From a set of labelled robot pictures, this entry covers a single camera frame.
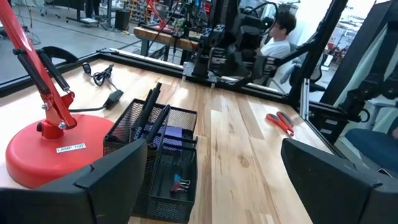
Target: wooden table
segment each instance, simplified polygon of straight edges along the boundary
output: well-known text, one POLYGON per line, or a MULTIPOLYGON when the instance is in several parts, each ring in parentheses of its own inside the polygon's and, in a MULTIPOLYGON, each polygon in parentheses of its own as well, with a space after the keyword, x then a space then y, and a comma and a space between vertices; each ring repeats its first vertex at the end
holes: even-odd
MULTIPOLYGON (((167 46, 174 46, 174 43, 176 41, 170 34, 160 33, 159 36, 157 36, 157 33, 158 33, 157 31, 142 28, 142 27, 135 27, 133 33, 138 39, 140 39, 142 41, 141 42, 141 55, 147 55, 147 53, 149 51, 149 44, 150 44, 149 42, 150 41, 155 40, 155 42, 160 43, 160 44, 165 44, 167 46)), ((198 42, 193 41, 193 40, 188 40, 186 38, 181 38, 181 39, 178 39, 177 43, 175 43, 175 44, 176 44, 175 45, 176 48, 183 50, 182 55, 181 55, 181 62, 180 62, 180 64, 182 65, 185 61, 185 58, 188 57, 189 52, 192 52, 196 49, 198 42)), ((167 53, 167 55, 169 54, 169 47, 167 47, 166 53, 167 53)))
MULTIPOLYGON (((92 62, 92 71, 109 64, 92 62)), ((96 86, 80 68, 64 77, 76 93, 71 108, 101 105, 113 91, 96 86)), ((291 107, 120 64, 113 68, 113 82, 125 92, 121 102, 111 111, 90 114, 115 121, 133 98, 144 100, 157 82, 163 83, 158 103, 198 112, 198 186, 190 223, 311 223, 280 157, 286 135, 264 121, 266 114, 286 112, 295 123, 296 139, 329 150, 291 107)), ((8 176, 4 152, 20 129, 44 118, 41 104, 35 87, 0 99, 0 187, 22 188, 8 176)), ((132 217, 129 223, 163 222, 132 217)))

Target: lamp base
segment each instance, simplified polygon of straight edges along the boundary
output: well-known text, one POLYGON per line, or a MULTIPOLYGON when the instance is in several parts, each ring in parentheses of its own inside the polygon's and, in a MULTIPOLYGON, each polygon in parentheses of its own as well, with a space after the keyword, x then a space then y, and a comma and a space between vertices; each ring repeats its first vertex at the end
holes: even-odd
POLYGON ((45 139, 28 125, 11 139, 6 150, 9 175, 24 187, 37 188, 63 177, 103 156, 103 139, 113 123, 105 118, 78 114, 78 125, 59 139, 45 139))

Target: man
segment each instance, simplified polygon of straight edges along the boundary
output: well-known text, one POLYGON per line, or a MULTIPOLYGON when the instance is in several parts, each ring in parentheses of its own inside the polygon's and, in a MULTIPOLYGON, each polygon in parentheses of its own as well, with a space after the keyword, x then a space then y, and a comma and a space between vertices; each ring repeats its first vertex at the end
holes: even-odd
POLYGON ((257 50, 265 56, 283 58, 290 53, 290 44, 286 37, 296 28, 296 18, 289 11, 278 13, 275 17, 275 25, 270 30, 272 37, 266 45, 261 43, 257 50))
POLYGON ((96 16, 100 15, 100 0, 86 0, 86 18, 93 18, 93 11, 96 16))

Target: red-handled pliers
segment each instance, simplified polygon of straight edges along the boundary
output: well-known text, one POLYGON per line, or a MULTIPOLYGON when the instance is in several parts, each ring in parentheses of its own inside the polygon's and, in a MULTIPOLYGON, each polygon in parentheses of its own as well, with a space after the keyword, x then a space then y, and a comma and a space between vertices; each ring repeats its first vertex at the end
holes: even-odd
POLYGON ((284 132, 286 132, 290 136, 294 136, 294 123, 285 113, 278 111, 276 112, 276 115, 267 114, 266 119, 278 125, 280 128, 282 128, 284 132))

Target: red desk lamp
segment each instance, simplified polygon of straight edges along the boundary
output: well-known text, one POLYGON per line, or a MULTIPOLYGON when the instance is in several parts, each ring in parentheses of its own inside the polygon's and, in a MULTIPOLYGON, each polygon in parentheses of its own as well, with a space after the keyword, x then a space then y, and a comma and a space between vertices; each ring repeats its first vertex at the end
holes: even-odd
POLYGON ((16 48, 14 54, 43 99, 46 115, 10 141, 6 150, 7 171, 18 184, 36 188, 102 157, 103 138, 113 123, 97 116, 69 113, 75 94, 68 83, 44 53, 35 51, 7 0, 0 0, 0 6, 0 21, 16 48), (66 95, 60 96, 49 73, 66 95))
POLYGON ((164 31, 170 30, 170 29, 166 28, 166 25, 167 25, 166 20, 164 18, 162 18, 162 16, 159 14, 158 10, 156 9, 155 3, 156 3, 155 0, 147 0, 147 4, 148 4, 149 8, 152 10, 152 12, 155 14, 155 16, 157 16, 159 18, 159 21, 160 21, 159 25, 156 27, 158 29, 164 30, 164 31))

